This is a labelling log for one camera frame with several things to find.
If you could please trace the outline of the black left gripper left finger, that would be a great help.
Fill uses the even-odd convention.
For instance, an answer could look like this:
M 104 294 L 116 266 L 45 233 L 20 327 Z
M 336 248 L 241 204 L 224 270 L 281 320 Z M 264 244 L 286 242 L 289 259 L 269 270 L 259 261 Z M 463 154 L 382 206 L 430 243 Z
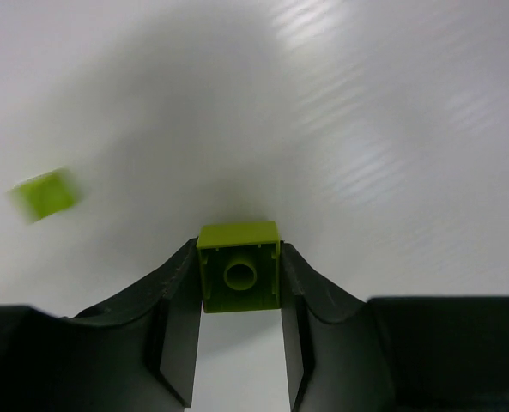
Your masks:
M 0 306 L 0 411 L 182 411 L 201 314 L 194 240 L 73 318 Z

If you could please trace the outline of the lime lego brick mid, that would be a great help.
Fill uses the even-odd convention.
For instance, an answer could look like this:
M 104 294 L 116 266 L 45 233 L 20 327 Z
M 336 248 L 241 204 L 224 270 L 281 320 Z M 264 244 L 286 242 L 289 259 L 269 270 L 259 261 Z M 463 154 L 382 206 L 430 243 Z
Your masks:
M 273 221 L 207 225 L 197 239 L 206 313 L 275 310 L 281 237 Z

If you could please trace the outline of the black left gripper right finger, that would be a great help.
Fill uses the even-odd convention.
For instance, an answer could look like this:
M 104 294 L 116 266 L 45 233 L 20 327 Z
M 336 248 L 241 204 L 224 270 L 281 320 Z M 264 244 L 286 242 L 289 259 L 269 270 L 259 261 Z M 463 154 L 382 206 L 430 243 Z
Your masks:
M 509 297 L 359 300 L 281 247 L 294 411 L 509 411 Z

